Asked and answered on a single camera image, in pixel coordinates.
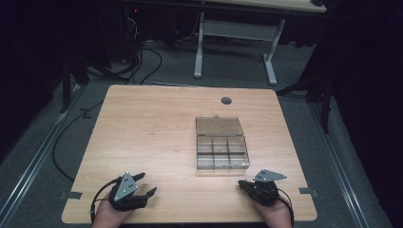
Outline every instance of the table leg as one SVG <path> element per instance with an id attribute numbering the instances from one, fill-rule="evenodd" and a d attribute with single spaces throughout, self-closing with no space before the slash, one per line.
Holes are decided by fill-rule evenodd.
<path id="1" fill-rule="evenodd" d="M 269 78 L 269 83 L 272 86 L 275 86 L 277 84 L 277 79 L 275 75 L 275 71 L 273 70 L 273 65 L 272 65 L 272 58 L 276 50 L 276 46 L 278 44 L 279 36 L 281 35 L 282 29 L 284 28 L 284 23 L 285 19 L 281 19 L 278 23 L 278 27 L 276 29 L 273 41 L 272 41 L 272 46 L 269 49 L 268 54 L 263 54 L 263 60 L 264 60 L 264 65 L 266 66 L 266 71 L 267 71 L 267 77 Z"/>

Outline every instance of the metal rail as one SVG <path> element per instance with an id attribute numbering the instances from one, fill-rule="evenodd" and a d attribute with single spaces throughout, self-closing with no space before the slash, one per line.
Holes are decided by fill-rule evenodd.
<path id="1" fill-rule="evenodd" d="M 336 153 L 335 147 L 332 144 L 332 141 L 328 134 L 326 134 L 320 124 L 320 113 L 318 107 L 315 104 L 308 104 L 311 113 L 316 119 L 317 128 L 319 129 L 323 141 L 325 142 L 328 148 L 329 159 L 332 164 L 332 168 L 335 172 L 336 180 L 340 187 L 340 190 L 346 200 L 347 206 L 349 207 L 350 213 L 355 221 L 355 226 L 360 228 L 370 227 L 365 218 L 364 213 L 362 212 L 361 206 L 359 205 L 358 199 L 356 197 L 355 190 L 353 186 L 350 184 L 349 178 L 344 171 L 343 165 L 341 164 L 340 159 Z"/>
<path id="2" fill-rule="evenodd" d="M 0 227 L 7 227 L 10 223 L 12 216 L 23 200 L 25 194 L 28 192 L 30 186 L 35 180 L 39 170 L 45 162 L 48 154 L 51 151 L 51 146 L 54 144 L 56 136 L 60 133 L 60 128 L 63 125 L 64 120 L 67 117 L 68 112 L 73 107 L 74 103 L 84 92 L 82 85 L 77 85 L 73 88 L 73 99 L 64 112 L 61 112 L 56 122 L 53 124 L 41 145 L 39 146 L 35 156 L 30 162 L 24 174 L 15 185 L 6 203 L 3 205 L 0 211 Z"/>

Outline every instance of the wooden table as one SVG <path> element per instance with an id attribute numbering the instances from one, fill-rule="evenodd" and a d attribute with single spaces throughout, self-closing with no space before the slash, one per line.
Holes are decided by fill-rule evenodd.
<path id="1" fill-rule="evenodd" d="M 251 163 L 244 172 L 197 170 L 195 118 L 214 116 L 239 118 Z M 83 195 L 67 200 L 62 219 L 90 223 L 95 193 L 128 171 L 146 173 L 140 191 L 158 187 L 128 223 L 262 221 L 238 187 L 262 168 L 287 175 L 276 184 L 291 197 L 296 220 L 317 217 L 311 196 L 299 193 L 307 183 L 273 90 L 113 85 L 71 189 Z"/>

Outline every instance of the cable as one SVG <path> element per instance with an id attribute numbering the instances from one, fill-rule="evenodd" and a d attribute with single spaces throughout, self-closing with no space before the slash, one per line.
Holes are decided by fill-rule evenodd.
<path id="1" fill-rule="evenodd" d="M 55 167 L 57 168 L 57 170 L 59 170 L 59 172 L 65 176 L 67 179 L 69 179 L 71 182 L 74 182 L 74 178 L 72 178 L 70 175 L 68 175 L 57 163 L 56 161 L 56 146 L 57 143 L 60 141 L 60 139 L 62 138 L 62 136 L 65 134 L 65 132 L 68 130 L 69 127 L 71 127 L 76 121 L 78 121 L 81 117 L 86 116 L 86 114 L 88 113 L 88 111 L 94 109 L 95 107 L 97 107 L 98 105 L 102 104 L 104 101 L 101 101 L 99 103 L 97 103 L 96 105 L 94 105 L 91 108 L 86 108 L 84 109 L 85 112 L 83 112 L 82 114 L 78 115 L 76 118 L 74 118 L 73 121 L 71 121 L 63 130 L 62 132 L 59 134 L 59 136 L 57 137 L 56 141 L 54 142 L 53 148 L 52 148 L 52 160 L 53 163 L 55 165 Z"/>
<path id="2" fill-rule="evenodd" d="M 142 63 L 143 63 L 143 43 L 142 43 L 142 47 L 140 48 L 140 63 L 137 66 L 136 70 L 134 70 L 134 68 L 131 70 L 131 74 L 127 78 L 125 85 L 127 85 L 128 82 L 130 82 L 131 78 L 133 78 L 133 85 L 136 85 L 136 81 L 134 80 L 134 75 L 137 73 L 137 71 L 139 71 L 140 67 L 142 66 Z"/>
<path id="3" fill-rule="evenodd" d="M 109 183 L 107 183 L 106 185 L 104 185 L 104 186 L 97 192 L 97 194 L 95 194 L 95 197 L 94 197 L 94 199 L 92 200 L 92 203 L 91 203 L 91 207 L 89 208 L 89 213 L 90 213 L 90 216 L 91 216 L 91 223 L 92 223 L 92 224 L 94 223 L 94 220 L 95 220 L 95 202 L 99 200 L 98 197 L 100 196 L 100 194 L 102 193 L 102 191 L 104 191 L 104 189 L 106 189 L 109 185 L 111 185 L 111 184 L 113 184 L 113 183 L 117 183 L 117 182 L 119 182 L 119 181 L 121 181 L 121 180 L 122 180 L 122 177 L 119 177 L 119 178 L 117 178 L 117 179 L 115 179 L 115 180 L 111 180 Z"/>
<path id="4" fill-rule="evenodd" d="M 290 202 L 290 204 L 288 204 L 288 202 L 286 200 L 284 200 L 283 198 L 279 197 L 278 200 L 280 200 L 282 203 L 285 204 L 285 206 L 288 208 L 288 211 L 290 212 L 290 219 L 291 219 L 291 226 L 294 226 L 294 210 L 293 210 L 293 203 L 291 202 L 290 197 L 288 196 L 287 193 L 285 193 L 284 191 L 282 191 L 281 189 L 278 188 L 279 191 L 281 191 L 283 194 L 285 194 L 285 196 L 287 196 L 288 201 Z"/>
<path id="5" fill-rule="evenodd" d="M 161 56 L 160 53 L 158 53 L 157 51 L 152 50 L 152 49 L 146 49 L 146 50 L 156 53 L 156 54 L 160 57 L 160 63 L 158 64 L 158 66 L 157 66 L 151 73 L 147 74 L 147 75 L 142 79 L 142 81 L 140 82 L 140 86 L 143 85 L 145 79 L 147 79 L 149 76 L 151 76 L 151 75 L 152 75 L 155 71 L 157 71 L 157 70 L 160 68 L 160 66 L 163 64 L 163 56 Z"/>
<path id="6" fill-rule="evenodd" d="M 194 38 L 198 37 L 198 35 L 195 35 L 195 36 L 193 36 L 193 37 L 191 37 L 191 36 L 195 33 L 196 27 L 198 26 L 198 22 L 199 22 L 200 16 L 201 16 L 201 14 L 198 13 L 198 17 L 196 18 L 195 26 L 193 27 L 193 29 L 192 29 L 192 31 L 190 32 L 190 34 L 189 34 L 188 36 L 186 36 L 185 38 L 181 39 L 181 40 L 177 40 L 177 42 L 180 42 L 180 41 L 187 41 L 187 40 L 191 40 L 191 39 L 194 39 Z"/>

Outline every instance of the round hole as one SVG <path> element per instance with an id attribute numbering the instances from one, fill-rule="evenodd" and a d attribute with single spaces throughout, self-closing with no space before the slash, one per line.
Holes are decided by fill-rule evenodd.
<path id="1" fill-rule="evenodd" d="M 229 98 L 229 97 L 223 97 L 223 98 L 221 98 L 221 102 L 222 102 L 224 105 L 230 105 L 230 104 L 232 103 L 232 100 L 231 100 L 231 98 Z"/>

